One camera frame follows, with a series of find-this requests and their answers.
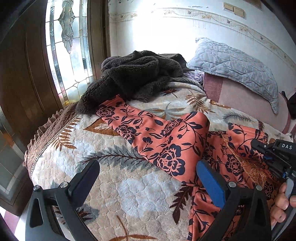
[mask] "pillow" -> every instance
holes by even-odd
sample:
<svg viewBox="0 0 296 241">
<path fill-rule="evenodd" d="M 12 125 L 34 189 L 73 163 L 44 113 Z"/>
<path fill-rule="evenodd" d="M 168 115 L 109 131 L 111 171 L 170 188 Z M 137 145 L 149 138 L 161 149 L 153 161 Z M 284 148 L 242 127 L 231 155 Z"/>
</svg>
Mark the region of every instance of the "pillow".
<svg viewBox="0 0 296 241">
<path fill-rule="evenodd" d="M 209 99 L 242 111 L 284 134 L 288 132 L 291 117 L 281 93 L 278 94 L 279 113 L 276 115 L 267 100 L 230 79 L 205 73 L 204 89 Z"/>
<path fill-rule="evenodd" d="M 208 38 L 198 38 L 195 56 L 187 67 L 241 83 L 270 102 L 278 114 L 278 86 L 270 68 L 258 59 Z"/>
</svg>

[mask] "light switch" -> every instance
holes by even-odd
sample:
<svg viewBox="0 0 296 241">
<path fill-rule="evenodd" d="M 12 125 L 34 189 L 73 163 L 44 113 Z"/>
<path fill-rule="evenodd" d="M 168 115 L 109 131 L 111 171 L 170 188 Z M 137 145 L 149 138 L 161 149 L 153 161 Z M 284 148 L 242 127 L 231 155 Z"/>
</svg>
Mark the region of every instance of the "light switch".
<svg viewBox="0 0 296 241">
<path fill-rule="evenodd" d="M 229 3 L 223 3 L 223 8 L 233 12 L 233 6 Z"/>
<path fill-rule="evenodd" d="M 234 14 L 237 15 L 237 16 L 240 16 L 240 17 L 244 17 L 244 11 L 243 9 L 241 8 L 238 8 L 238 7 L 234 7 Z"/>
</svg>

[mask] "embroidered gold pattern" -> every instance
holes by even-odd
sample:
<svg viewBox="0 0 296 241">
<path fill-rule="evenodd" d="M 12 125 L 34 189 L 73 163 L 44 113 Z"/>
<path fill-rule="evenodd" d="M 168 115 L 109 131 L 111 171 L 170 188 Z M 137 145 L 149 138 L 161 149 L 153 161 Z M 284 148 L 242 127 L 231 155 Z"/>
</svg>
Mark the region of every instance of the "embroidered gold pattern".
<svg viewBox="0 0 296 241">
<path fill-rule="evenodd" d="M 228 149 L 232 152 L 232 154 L 235 156 L 235 158 L 239 161 L 239 163 L 242 165 L 244 171 L 247 173 L 247 175 L 250 177 L 253 183 L 260 185 L 261 187 L 264 187 L 267 176 L 264 173 L 262 168 L 259 168 L 254 163 L 248 160 L 243 160 L 237 153 L 235 153 L 228 145 L 228 140 L 224 138 L 224 142 L 226 143 L 226 146 Z"/>
</svg>

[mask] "screw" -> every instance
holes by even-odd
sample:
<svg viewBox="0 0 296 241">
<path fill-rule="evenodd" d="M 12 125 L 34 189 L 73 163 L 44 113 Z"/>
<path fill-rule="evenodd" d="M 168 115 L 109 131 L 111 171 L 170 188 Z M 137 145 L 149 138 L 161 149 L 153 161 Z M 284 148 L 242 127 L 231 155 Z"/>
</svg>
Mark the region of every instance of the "screw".
<svg viewBox="0 0 296 241">
<path fill-rule="evenodd" d="M 67 182 L 62 182 L 60 185 L 61 188 L 66 188 L 67 186 L 68 186 Z"/>
<path fill-rule="evenodd" d="M 257 186 L 256 186 L 256 189 L 257 189 L 258 191 L 262 191 L 262 187 L 261 187 L 260 185 L 257 185 Z"/>
<path fill-rule="evenodd" d="M 235 188 L 237 185 L 235 182 L 229 182 L 228 185 L 231 187 L 231 188 Z"/>
<path fill-rule="evenodd" d="M 35 192 L 37 192 L 39 189 L 40 189 L 40 186 L 39 186 L 39 185 L 36 185 L 36 186 L 33 187 L 33 190 L 34 190 Z"/>
</svg>

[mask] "stained glass window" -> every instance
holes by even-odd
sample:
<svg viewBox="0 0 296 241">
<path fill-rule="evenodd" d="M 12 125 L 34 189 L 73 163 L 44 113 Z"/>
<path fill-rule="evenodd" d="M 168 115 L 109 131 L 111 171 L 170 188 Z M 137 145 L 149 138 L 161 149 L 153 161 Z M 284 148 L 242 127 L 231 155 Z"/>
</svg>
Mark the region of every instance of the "stained glass window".
<svg viewBox="0 0 296 241">
<path fill-rule="evenodd" d="M 87 38 L 87 0 L 48 0 L 46 47 L 63 107 L 76 102 L 93 81 Z"/>
</svg>

